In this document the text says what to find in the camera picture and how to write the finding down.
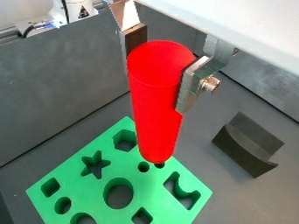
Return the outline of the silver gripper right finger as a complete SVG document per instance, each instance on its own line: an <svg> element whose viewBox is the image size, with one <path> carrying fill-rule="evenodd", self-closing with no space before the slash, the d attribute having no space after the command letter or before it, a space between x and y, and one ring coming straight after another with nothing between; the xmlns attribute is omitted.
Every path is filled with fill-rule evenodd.
<svg viewBox="0 0 299 224"><path fill-rule="evenodd" d="M175 110L185 114L202 93L214 93L221 85L221 80L214 74L230 63L237 53L237 47L226 41L207 36L203 45L203 55L185 68L182 72L181 88Z"/></svg>

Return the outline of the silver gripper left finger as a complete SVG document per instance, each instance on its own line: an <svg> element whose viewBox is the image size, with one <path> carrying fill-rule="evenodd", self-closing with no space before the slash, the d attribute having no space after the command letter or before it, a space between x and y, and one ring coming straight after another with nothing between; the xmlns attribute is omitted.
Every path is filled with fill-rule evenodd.
<svg viewBox="0 0 299 224"><path fill-rule="evenodd" d="M134 0L111 0L110 9L119 28L123 65L126 65L129 54L147 42L147 25L141 22Z"/></svg>

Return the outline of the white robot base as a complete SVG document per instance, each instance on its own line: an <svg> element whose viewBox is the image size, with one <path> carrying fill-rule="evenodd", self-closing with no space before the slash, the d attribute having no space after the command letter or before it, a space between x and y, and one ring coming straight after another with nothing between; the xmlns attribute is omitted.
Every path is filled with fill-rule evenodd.
<svg viewBox="0 0 299 224"><path fill-rule="evenodd" d="M23 39L39 31L59 29L62 26L97 16L93 0L53 0L53 7L47 15L35 17L15 24Z"/></svg>

